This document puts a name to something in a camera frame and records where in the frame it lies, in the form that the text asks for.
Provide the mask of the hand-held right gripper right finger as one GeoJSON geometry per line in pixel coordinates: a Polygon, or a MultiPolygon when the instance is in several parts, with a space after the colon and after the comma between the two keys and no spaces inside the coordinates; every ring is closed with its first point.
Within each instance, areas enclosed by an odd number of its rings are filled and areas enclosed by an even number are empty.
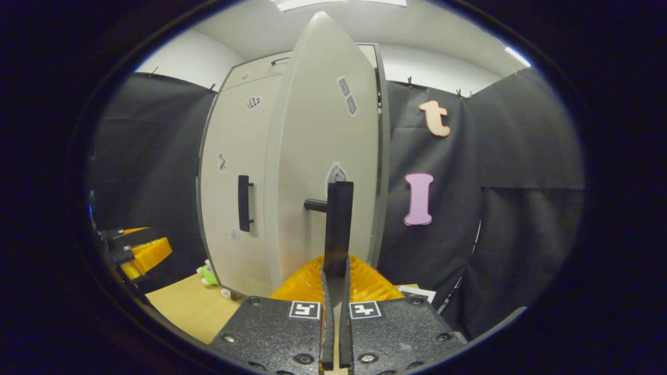
{"type": "Polygon", "coordinates": [[[403,294],[355,256],[346,261],[339,365],[348,374],[398,374],[465,345],[428,301],[403,294]]]}

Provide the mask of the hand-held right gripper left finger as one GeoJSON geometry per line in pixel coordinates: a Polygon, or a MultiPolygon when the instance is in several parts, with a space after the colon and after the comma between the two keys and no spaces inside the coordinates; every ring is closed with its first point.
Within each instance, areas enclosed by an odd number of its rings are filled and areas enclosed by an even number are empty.
{"type": "Polygon", "coordinates": [[[335,314],[323,265],[314,258],[271,296],[246,297],[210,348],[269,374],[332,371],[335,314]]]}

